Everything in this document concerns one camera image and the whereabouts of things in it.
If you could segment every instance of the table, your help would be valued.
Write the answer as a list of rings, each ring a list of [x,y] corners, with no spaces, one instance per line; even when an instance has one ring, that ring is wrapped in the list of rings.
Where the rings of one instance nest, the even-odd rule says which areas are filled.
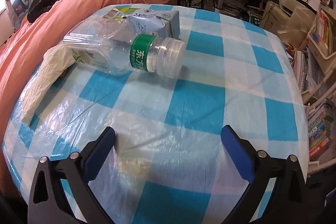
[[[226,124],[272,157],[297,155],[306,177],[302,98],[274,34],[204,10],[132,7],[179,11],[180,39],[188,43],[179,78],[141,71],[113,77],[73,66],[50,88],[30,127],[19,120],[19,99],[3,152],[26,201],[41,156],[55,160],[81,151],[106,126],[115,129],[117,144],[90,187],[116,223],[221,223],[247,186],[221,145]],[[254,218],[262,214],[273,185],[274,180]]]

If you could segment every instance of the pink bedsheet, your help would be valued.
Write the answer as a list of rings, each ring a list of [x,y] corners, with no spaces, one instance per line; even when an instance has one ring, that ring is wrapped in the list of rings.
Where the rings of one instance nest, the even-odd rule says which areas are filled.
[[[170,0],[60,0],[33,24],[26,22],[0,50],[0,141],[3,140],[13,107],[42,61],[44,53],[55,46],[71,28],[108,5],[164,4],[168,1]],[[6,192],[5,169],[7,167],[0,153],[0,190],[3,193]]]

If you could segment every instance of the clear plastic bottle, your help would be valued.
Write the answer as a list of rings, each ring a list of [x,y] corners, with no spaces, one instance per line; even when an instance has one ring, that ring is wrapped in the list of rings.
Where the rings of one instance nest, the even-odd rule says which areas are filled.
[[[138,34],[127,18],[84,20],[63,39],[77,63],[113,75],[140,69],[177,78],[186,44]]]

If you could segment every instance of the tablecloth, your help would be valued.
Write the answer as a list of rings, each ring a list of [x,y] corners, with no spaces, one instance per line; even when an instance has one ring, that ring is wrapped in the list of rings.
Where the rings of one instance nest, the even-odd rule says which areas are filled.
[[[35,72],[2,145],[25,201],[41,156],[55,160],[81,151],[106,126],[115,129],[117,144],[89,185],[117,224],[221,223],[248,184],[221,145],[226,124],[256,150],[279,158],[297,155],[306,177],[303,103],[274,34],[205,10],[132,7],[179,11],[180,39],[188,43],[179,78],[143,71],[114,77],[74,65],[50,88],[28,127],[20,122],[20,101]],[[83,219],[68,184],[62,183]],[[261,216],[273,185],[274,180],[253,219]]]

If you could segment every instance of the window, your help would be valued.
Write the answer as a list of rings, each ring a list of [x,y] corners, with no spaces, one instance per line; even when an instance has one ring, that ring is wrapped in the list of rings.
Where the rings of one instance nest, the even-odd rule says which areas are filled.
[[[6,9],[5,0],[0,0],[0,13]]]

